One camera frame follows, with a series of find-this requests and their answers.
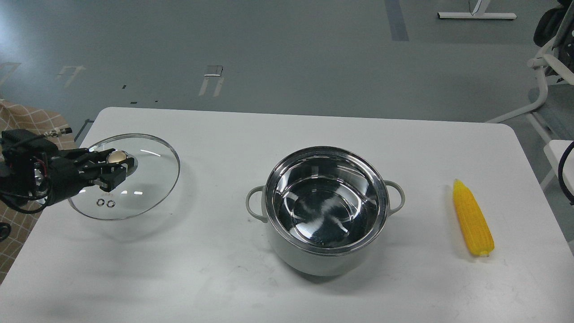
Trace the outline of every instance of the checkered cloth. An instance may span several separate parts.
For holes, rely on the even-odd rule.
[[[27,129],[33,133],[42,134],[55,127],[66,128],[68,123],[58,113],[34,109],[0,100],[0,130]],[[73,136],[49,138],[59,149],[77,148]],[[29,203],[24,209],[37,208],[35,203]],[[41,214],[22,214],[9,209],[0,202],[0,222],[9,223],[12,227],[10,236],[0,242],[0,284],[14,263],[22,245],[28,238]]]

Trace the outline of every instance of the chair leg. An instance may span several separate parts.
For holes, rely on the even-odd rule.
[[[519,109],[516,109],[514,111],[503,114],[500,117],[496,117],[494,119],[488,120],[488,121],[486,121],[486,123],[497,124],[497,123],[500,123],[502,121],[506,121],[510,118],[520,116],[521,114],[530,112],[534,109],[538,109],[541,105],[543,105],[544,102],[546,101],[546,98],[548,97],[548,83],[546,82],[546,75],[544,75],[544,68],[545,68],[544,66],[540,66],[540,67],[536,68],[536,81],[538,83],[538,89],[540,90],[540,94],[539,94],[538,98],[536,99],[536,101],[534,101],[533,103],[531,103],[527,106],[523,106]]]
[[[540,182],[540,188],[542,189],[542,191],[546,190],[546,188],[548,187],[548,185],[550,185],[550,182],[554,179],[555,176],[556,174],[554,173],[553,169],[551,169],[548,172],[548,174],[546,174],[542,182]]]
[[[544,143],[548,145],[548,143],[552,140],[550,137],[550,131],[546,130],[544,126],[540,124],[540,121],[535,115],[536,112],[531,112],[526,114],[526,119],[530,122],[534,130],[542,137]]]

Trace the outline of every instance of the glass pot lid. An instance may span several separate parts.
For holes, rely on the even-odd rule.
[[[99,186],[85,187],[69,198],[72,207],[98,220],[122,220],[138,216],[163,201],[173,190],[180,173],[177,152],[166,141],[141,133],[120,134],[104,139],[90,151],[114,148],[135,158],[137,167],[111,192]]]

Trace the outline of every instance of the stainless steel pot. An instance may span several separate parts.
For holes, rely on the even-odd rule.
[[[395,209],[389,206],[386,186],[401,196]],[[258,191],[263,215],[249,207]],[[293,268],[317,276],[340,275],[358,266],[387,217],[404,203],[398,184],[382,180],[364,159],[335,147],[292,153],[245,201],[249,214],[270,222],[267,237],[277,255]]]

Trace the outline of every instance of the black bag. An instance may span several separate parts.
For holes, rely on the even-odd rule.
[[[562,4],[561,6],[546,11],[540,18],[538,26],[536,26],[534,43],[539,47],[544,46],[552,37],[556,36],[558,27],[560,27],[560,23],[562,23],[562,19],[564,19],[564,15],[566,15],[572,0],[563,0],[560,3]]]

